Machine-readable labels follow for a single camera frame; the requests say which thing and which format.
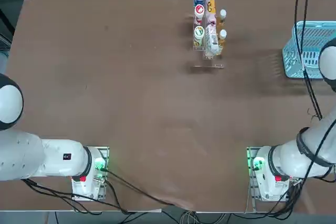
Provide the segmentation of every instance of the blue plastic basket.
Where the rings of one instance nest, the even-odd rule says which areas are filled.
[[[301,44],[303,21],[297,22],[299,44]],[[303,38],[302,60],[311,79],[322,79],[319,70],[319,55],[321,48],[331,39],[336,38],[336,22],[306,21]],[[283,66],[288,78],[303,78],[302,63],[295,42],[295,29],[292,38],[282,50]]]

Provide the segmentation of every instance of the floor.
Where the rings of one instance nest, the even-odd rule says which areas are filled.
[[[173,218],[179,221],[180,215],[183,212],[180,208],[170,207],[169,209],[165,209],[167,213],[169,213]],[[200,220],[203,223],[212,223],[215,221],[219,214],[199,214]],[[57,212],[58,222],[59,224],[117,224],[120,223],[124,218],[120,212],[104,212],[99,216],[90,216],[90,215],[81,215],[74,212]],[[259,220],[245,220],[240,219],[235,216],[231,216],[229,220],[229,224],[248,224],[248,223],[286,223],[286,224],[332,224],[335,223],[336,217],[334,216],[308,216],[301,214],[292,214],[292,216],[286,220],[281,222],[276,219],[259,219]],[[14,224],[14,223],[26,223],[26,224],[57,224],[55,219],[54,212],[0,212],[0,223],[1,224]],[[134,224],[151,224],[151,223],[162,223],[162,224],[173,224],[175,223],[168,216],[159,213],[149,213],[146,214],[137,220],[133,221]],[[227,223],[227,216],[221,223]]]
[[[19,13],[21,10],[23,0],[0,0],[0,8],[7,15],[10,22],[16,26]],[[6,29],[6,27],[0,22],[0,33],[6,37],[12,39],[11,34]],[[0,72],[4,72],[4,65],[6,62],[6,55],[0,54]],[[164,209],[173,218],[179,220],[183,210],[176,207],[169,207]],[[81,215],[74,212],[57,212],[59,224],[113,224],[121,222],[125,216],[120,212],[104,212],[99,216]],[[199,218],[204,223],[211,223],[218,218],[219,214],[200,214]],[[308,216],[301,214],[292,214],[292,216],[285,221],[287,224],[295,223],[315,223],[315,224],[328,224],[335,223],[335,216]],[[235,216],[231,216],[229,223],[279,223],[280,221],[270,218],[260,219],[260,220],[245,220],[240,219]],[[1,224],[12,224],[12,223],[34,223],[34,224],[56,224],[54,212],[0,212],[0,223]],[[168,216],[159,213],[149,213],[143,217],[135,220],[133,223],[174,223]]]

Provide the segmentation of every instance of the brown table surface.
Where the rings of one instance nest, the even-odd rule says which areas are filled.
[[[308,20],[333,20],[335,1],[309,0]],[[183,208],[245,211],[246,147],[285,143],[311,124],[305,85],[282,64],[294,5],[216,0],[228,12],[226,68],[195,73],[192,0],[25,0],[7,70],[25,98],[16,128],[110,146],[111,170]],[[328,113],[335,95],[313,85]],[[69,178],[37,181],[71,191]],[[112,182],[124,208],[162,207]],[[20,181],[1,182],[0,194],[2,210],[70,209]],[[296,211],[334,214],[335,197],[333,185],[310,179]]]

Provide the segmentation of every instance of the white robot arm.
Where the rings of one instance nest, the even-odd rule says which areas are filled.
[[[319,68],[324,80],[336,92],[336,39],[321,50]],[[278,201],[289,186],[289,178],[304,178],[318,146],[336,119],[336,106],[312,128],[303,128],[295,140],[277,146],[263,146],[253,168],[261,199]],[[308,177],[324,176],[336,164],[336,127],[329,132]]]
[[[23,111],[19,86],[0,74],[0,180],[71,176],[73,193],[98,199],[106,160],[95,147],[72,140],[40,139],[10,129]]]

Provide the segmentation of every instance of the red label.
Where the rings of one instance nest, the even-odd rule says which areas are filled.
[[[204,7],[203,5],[197,5],[196,6],[196,11],[197,13],[201,14],[202,12],[204,12]]]

